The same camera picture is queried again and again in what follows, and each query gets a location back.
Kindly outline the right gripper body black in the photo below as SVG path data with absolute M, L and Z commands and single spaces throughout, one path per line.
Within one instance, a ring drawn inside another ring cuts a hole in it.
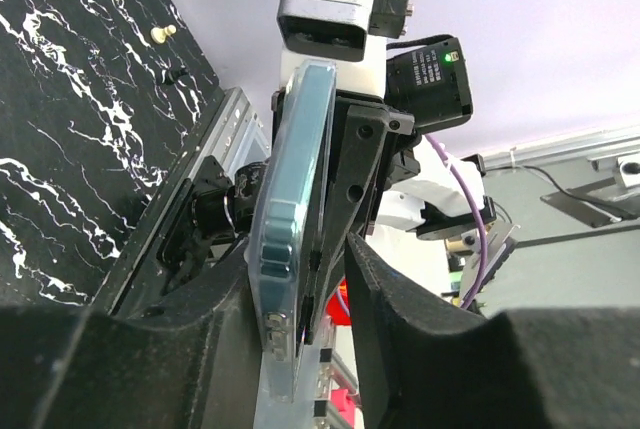
M 317 232 L 322 232 L 322 229 L 317 229 L 317 221 L 322 221 L 323 214 L 317 217 L 317 211 L 323 211 L 323 202 L 321 197 L 314 193 L 313 184 L 315 183 L 316 175 L 320 177 L 323 174 L 323 158 L 325 156 L 326 142 L 324 137 L 326 134 L 326 128 L 313 129 L 314 133 L 319 134 L 318 148 L 313 151 L 307 150 L 309 143 L 307 142 L 308 134 L 303 132 L 301 136 L 293 136 L 293 131 L 287 128 L 285 132 L 288 134 L 288 143 L 281 144 L 279 142 L 281 125 L 285 119 L 285 109 L 287 92 L 285 89 L 276 91 L 272 96 L 272 148 L 276 150 L 274 159 L 280 161 L 284 159 L 288 162 L 287 175 L 293 173 L 293 163 L 301 164 L 300 170 L 305 176 L 305 187 L 308 189 L 308 201 L 303 206 L 306 210 L 304 225 L 302 226 L 303 235 L 305 237 L 314 237 Z M 369 109 L 381 109 L 385 107 L 389 112 L 395 112 L 391 106 L 386 106 L 383 100 L 377 96 L 364 95 L 350 91 L 337 90 L 335 98 L 333 119 L 329 123 L 329 128 L 333 132 L 329 135 L 328 150 L 331 150 L 332 137 L 337 134 L 337 142 L 335 148 L 337 150 L 336 156 L 340 155 L 341 144 L 344 138 L 344 124 L 346 121 L 346 111 L 351 106 L 362 106 Z M 381 201 L 381 194 L 383 189 L 390 187 L 390 178 L 392 169 L 392 159 L 403 149 L 407 149 L 410 143 L 416 142 L 417 136 L 412 133 L 411 135 L 402 135 L 399 133 L 388 133 L 382 141 L 382 152 L 379 160 L 379 164 L 374 170 L 373 182 L 375 187 L 375 194 L 370 201 L 372 207 L 369 209 L 368 219 L 365 224 L 371 222 L 377 215 L 379 204 Z

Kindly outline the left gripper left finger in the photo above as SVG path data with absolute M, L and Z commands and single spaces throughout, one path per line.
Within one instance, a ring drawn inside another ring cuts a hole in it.
M 5 428 L 249 428 L 261 343 L 244 253 L 131 317 L 1 311 Z

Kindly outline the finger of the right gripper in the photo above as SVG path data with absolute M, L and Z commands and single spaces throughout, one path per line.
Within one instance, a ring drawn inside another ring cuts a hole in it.
M 379 164 L 382 141 L 388 133 L 415 134 L 414 116 L 385 107 L 369 109 L 351 106 L 346 111 L 344 138 L 336 156 L 337 134 L 328 150 L 328 127 L 323 174 L 316 175 L 314 193 L 321 197 L 323 211 L 317 211 L 314 237 L 305 237 L 303 245 L 302 340 L 314 341 L 331 293 L 339 285 L 344 271 L 338 267 L 344 253 L 345 238 L 350 232 L 363 234 L 368 224 L 370 201 L 375 194 L 372 184 Z

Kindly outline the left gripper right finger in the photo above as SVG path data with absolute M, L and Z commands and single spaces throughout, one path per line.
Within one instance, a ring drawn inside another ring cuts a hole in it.
M 449 304 L 360 236 L 345 270 L 368 428 L 635 428 L 637 309 Z

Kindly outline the dark phone blue edge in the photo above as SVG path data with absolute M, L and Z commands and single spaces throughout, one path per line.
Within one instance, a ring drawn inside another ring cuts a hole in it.
M 285 132 L 292 129 L 293 136 L 308 134 L 307 150 L 317 149 L 319 134 L 313 129 L 325 127 L 335 95 L 336 68 L 333 64 L 307 61 L 296 69 L 287 86 L 285 119 L 280 129 L 281 144 L 288 143 Z M 272 155 L 272 176 L 268 187 L 264 227 L 260 239 L 260 275 L 291 281 L 297 277 L 300 264 L 303 230 L 308 201 L 306 176 L 293 163 L 293 173 L 287 175 L 284 159 Z

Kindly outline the clear phone case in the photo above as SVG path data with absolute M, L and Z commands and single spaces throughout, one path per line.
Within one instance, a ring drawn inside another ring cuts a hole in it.
M 307 59 L 284 91 L 246 252 L 270 395 L 294 398 L 299 356 L 299 290 L 314 183 L 327 180 L 335 108 L 335 63 Z

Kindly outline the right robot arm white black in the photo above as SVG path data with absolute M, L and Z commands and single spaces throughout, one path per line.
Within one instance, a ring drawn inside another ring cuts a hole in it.
M 478 162 L 434 139 L 472 114 L 460 41 L 371 36 L 357 62 L 345 46 L 283 46 L 269 156 L 193 204 L 205 234 L 248 237 L 259 334 L 279 357 L 313 335 L 349 233 L 381 221 L 442 239 L 493 219 Z

